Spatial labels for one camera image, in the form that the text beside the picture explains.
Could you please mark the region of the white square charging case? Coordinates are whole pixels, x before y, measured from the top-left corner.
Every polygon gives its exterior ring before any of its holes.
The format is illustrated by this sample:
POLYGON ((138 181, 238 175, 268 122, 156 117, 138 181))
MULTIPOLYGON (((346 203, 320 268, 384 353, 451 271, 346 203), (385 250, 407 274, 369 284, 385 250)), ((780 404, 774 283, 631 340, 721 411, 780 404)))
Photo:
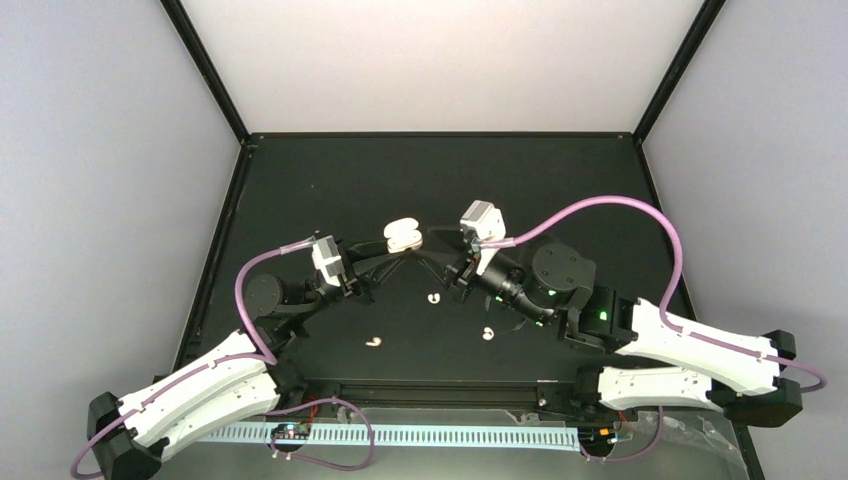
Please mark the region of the white square charging case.
POLYGON ((411 217, 388 223, 384 227, 383 235, 389 253, 417 250, 423 245, 423 234, 419 230, 419 222, 411 217))

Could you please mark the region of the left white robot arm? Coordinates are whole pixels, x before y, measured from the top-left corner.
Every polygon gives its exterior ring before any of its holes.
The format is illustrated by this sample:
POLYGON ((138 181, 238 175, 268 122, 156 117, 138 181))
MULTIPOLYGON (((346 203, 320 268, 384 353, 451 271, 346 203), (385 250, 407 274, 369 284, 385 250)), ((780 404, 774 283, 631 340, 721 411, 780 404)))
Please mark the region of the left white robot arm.
POLYGON ((70 474, 84 478, 91 453, 94 478, 150 479, 199 438, 242 419, 281 416, 309 408, 306 381, 283 351, 302 336, 306 319, 341 300, 366 293, 363 277, 420 249, 418 233, 341 248, 331 236, 309 237, 263 252, 239 270, 234 299, 242 321, 209 352, 152 385, 122 397, 105 392, 88 407, 86 447, 70 474), (271 294, 248 292, 245 279, 260 263, 306 250, 316 278, 271 294))

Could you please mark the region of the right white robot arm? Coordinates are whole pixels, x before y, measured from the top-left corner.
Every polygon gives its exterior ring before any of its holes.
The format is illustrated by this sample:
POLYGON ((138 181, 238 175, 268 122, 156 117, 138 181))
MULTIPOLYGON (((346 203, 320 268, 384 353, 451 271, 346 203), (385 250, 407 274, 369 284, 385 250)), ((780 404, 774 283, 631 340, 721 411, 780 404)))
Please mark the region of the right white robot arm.
POLYGON ((649 360, 640 368, 581 367, 569 401, 582 418, 688 407, 774 428, 802 410, 800 385, 782 374, 796 354, 790 333, 737 335, 663 315, 645 299, 598 285, 594 262, 551 237, 532 241, 519 260, 484 248, 472 229, 414 229, 391 246, 431 266, 460 299, 479 290, 539 326, 556 325, 572 347, 649 360))

